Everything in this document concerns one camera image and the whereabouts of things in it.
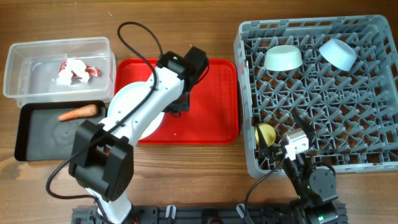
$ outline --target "cable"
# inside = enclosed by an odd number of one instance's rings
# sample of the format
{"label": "cable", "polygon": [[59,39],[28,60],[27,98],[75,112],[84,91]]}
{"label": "cable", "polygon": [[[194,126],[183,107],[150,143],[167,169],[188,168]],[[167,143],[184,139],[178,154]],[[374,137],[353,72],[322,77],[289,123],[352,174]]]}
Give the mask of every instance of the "cable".
{"label": "cable", "polygon": [[336,177],[335,168],[333,168],[333,166],[331,166],[330,164],[327,164],[326,162],[314,162],[312,165],[315,167],[316,166],[325,166],[325,167],[329,168],[332,171],[333,175]]}
{"label": "cable", "polygon": [[257,187],[257,185],[259,185],[261,182],[263,182],[265,179],[267,179],[269,176],[271,176],[271,174],[273,174],[279,167],[280,165],[282,165],[285,161],[285,157],[286,157],[286,152],[283,152],[282,155],[282,160],[278,163],[277,166],[275,166],[275,168],[273,168],[268,174],[264,175],[263,177],[261,177],[256,183],[253,184],[253,186],[251,186],[248,194],[246,195],[246,199],[244,200],[244,211],[245,211],[245,216],[248,214],[248,202],[249,202],[249,197],[251,192]]}
{"label": "cable", "polygon": [[209,65],[207,65],[207,71],[206,71],[206,73],[205,73],[204,75],[202,75],[202,77],[196,82],[196,84],[200,83],[200,81],[201,81],[202,79],[204,79],[204,77],[207,75],[207,73],[209,72],[209,70],[210,70],[210,63],[209,63]]}
{"label": "cable", "polygon": [[157,39],[157,37],[155,36],[155,34],[150,31],[146,26],[139,24],[137,22],[124,22],[122,23],[119,27],[118,27],[118,37],[120,39],[120,41],[129,49],[131,50],[133,53],[135,53],[140,59],[142,59],[151,69],[153,75],[154,75],[154,84],[152,86],[152,88],[150,89],[150,91],[148,92],[148,94],[145,96],[145,98],[134,108],[132,109],[127,115],[125,115],[125,117],[123,117],[123,119],[121,119],[118,123],[116,123],[110,130],[108,130],[105,134],[103,134],[102,136],[100,136],[98,139],[96,139],[95,141],[93,141],[91,144],[87,144],[84,147],[81,147],[80,150],[78,150],[78,152],[74,153],[73,155],[71,155],[68,159],[66,159],[65,161],[63,161],[49,176],[49,178],[47,179],[47,183],[45,185],[45,189],[47,191],[47,193],[55,198],[58,199],[63,199],[63,200],[70,200],[70,199],[79,199],[79,198],[92,198],[95,200],[95,202],[97,203],[97,206],[99,208],[99,210],[101,211],[102,215],[105,217],[106,221],[108,223],[110,223],[110,221],[108,220],[104,209],[101,205],[101,203],[99,202],[99,198],[95,197],[94,195],[69,195],[69,196],[63,196],[63,195],[59,195],[54,193],[50,186],[51,186],[51,182],[53,181],[54,177],[60,172],[60,170],[62,168],[64,168],[72,159],[78,157],[80,154],[82,154],[83,152],[85,152],[86,150],[88,150],[91,146],[94,146],[95,144],[99,143],[101,140],[103,140],[107,135],[111,134],[113,131],[117,130],[127,119],[130,118],[131,115],[133,115],[149,98],[150,96],[153,94],[153,92],[156,91],[157,88],[157,80],[158,80],[158,75],[155,71],[155,68],[145,59],[144,56],[142,56],[140,53],[138,53],[136,50],[134,50],[126,41],[124,41],[124,39],[121,37],[120,34],[120,30],[122,27],[124,27],[125,25],[137,25],[141,28],[144,28],[146,31],[148,31],[151,36],[153,36],[153,38],[155,39],[158,47],[159,47],[159,51],[160,54],[163,55],[163,50],[162,47],[160,46],[159,40]]}

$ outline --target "white bowl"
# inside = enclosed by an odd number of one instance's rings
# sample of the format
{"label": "white bowl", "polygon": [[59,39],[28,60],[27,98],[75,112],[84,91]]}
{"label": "white bowl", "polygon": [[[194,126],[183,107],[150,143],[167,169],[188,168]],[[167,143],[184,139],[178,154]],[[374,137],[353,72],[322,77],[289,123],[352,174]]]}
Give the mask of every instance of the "white bowl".
{"label": "white bowl", "polygon": [[264,68],[271,71],[286,71],[298,68],[302,64],[300,49],[291,45],[281,45],[267,51]]}
{"label": "white bowl", "polygon": [[356,60],[355,51],[346,43],[338,39],[330,39],[319,48],[322,56],[336,68],[349,71]]}

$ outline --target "clear plastic bin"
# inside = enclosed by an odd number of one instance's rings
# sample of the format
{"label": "clear plastic bin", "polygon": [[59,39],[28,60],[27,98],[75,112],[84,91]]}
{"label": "clear plastic bin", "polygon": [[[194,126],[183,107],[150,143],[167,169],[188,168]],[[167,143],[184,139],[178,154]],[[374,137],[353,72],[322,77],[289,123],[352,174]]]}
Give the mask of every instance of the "clear plastic bin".
{"label": "clear plastic bin", "polygon": [[[75,58],[101,70],[88,83],[57,82],[62,60]],[[115,57],[105,37],[16,43],[10,47],[4,72],[4,95],[26,103],[103,100],[114,93]]]}

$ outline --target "wooden table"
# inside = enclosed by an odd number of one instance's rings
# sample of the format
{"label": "wooden table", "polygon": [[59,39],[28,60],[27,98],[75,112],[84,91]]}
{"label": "wooden table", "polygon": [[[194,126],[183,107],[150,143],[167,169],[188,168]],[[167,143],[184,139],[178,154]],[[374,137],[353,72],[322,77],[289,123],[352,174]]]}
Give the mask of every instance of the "wooden table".
{"label": "wooden table", "polygon": [[[398,40],[394,1],[40,2],[44,3],[0,5],[2,74],[14,42],[104,36],[118,62],[135,57],[116,35],[116,28],[124,21],[150,27],[165,51],[183,55],[192,44],[206,50],[210,58],[232,62],[233,40],[243,21],[383,14]],[[123,35],[146,57],[158,56],[154,41],[144,31],[129,27]],[[92,201],[63,201],[47,195],[45,181],[59,162],[17,162],[13,153],[19,108],[15,100],[3,96],[0,107],[0,222],[69,223],[72,208],[87,207]],[[135,175],[127,189],[134,205],[236,205],[243,202],[256,181],[246,171],[242,135],[227,146],[150,146],[137,147],[134,153]],[[337,180],[350,223],[397,223],[398,173],[342,174]],[[64,195],[85,193],[66,169],[52,187]],[[288,179],[273,179],[253,192],[251,202],[288,202],[295,197]]]}

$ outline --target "black metal base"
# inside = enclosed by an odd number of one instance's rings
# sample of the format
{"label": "black metal base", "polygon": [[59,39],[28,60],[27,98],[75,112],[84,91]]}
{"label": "black metal base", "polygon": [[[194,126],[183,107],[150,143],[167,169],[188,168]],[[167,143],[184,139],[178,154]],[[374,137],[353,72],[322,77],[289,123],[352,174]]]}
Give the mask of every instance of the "black metal base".
{"label": "black metal base", "polygon": [[[336,203],[339,218],[327,224],[348,224],[346,205]],[[287,204],[251,207],[249,214],[254,223],[296,224],[301,223]],[[177,207],[175,219],[166,218],[166,208],[156,206],[135,206],[128,221],[137,224],[242,224],[236,207]],[[73,209],[72,224],[105,224],[97,212],[97,207]]]}

